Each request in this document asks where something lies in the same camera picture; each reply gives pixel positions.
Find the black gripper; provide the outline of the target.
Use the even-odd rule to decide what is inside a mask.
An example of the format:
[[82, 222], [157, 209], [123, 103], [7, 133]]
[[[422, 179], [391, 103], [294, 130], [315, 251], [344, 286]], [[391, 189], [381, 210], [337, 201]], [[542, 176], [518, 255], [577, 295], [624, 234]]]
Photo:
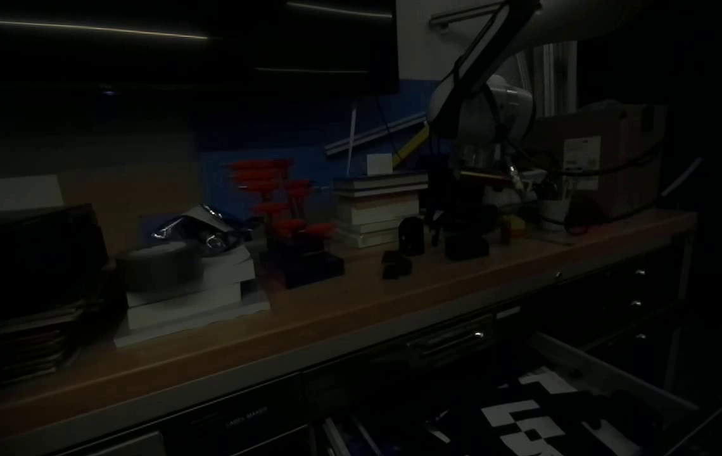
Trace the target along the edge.
[[449, 261], [472, 261], [490, 255], [486, 237], [498, 225], [498, 209], [485, 201], [485, 190], [468, 184], [451, 184], [441, 194], [441, 246]]

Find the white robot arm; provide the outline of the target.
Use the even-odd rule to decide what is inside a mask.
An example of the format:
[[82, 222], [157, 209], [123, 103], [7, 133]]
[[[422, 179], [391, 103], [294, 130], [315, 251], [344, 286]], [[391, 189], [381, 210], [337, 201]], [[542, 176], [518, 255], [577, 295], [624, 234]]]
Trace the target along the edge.
[[622, 28], [634, 0], [498, 0], [486, 27], [436, 85], [428, 130], [455, 152], [428, 166], [424, 201], [430, 244], [449, 261], [486, 258], [501, 210], [485, 198], [513, 189], [527, 198], [518, 148], [536, 117], [536, 96], [510, 85], [501, 66], [522, 51], [584, 41]]

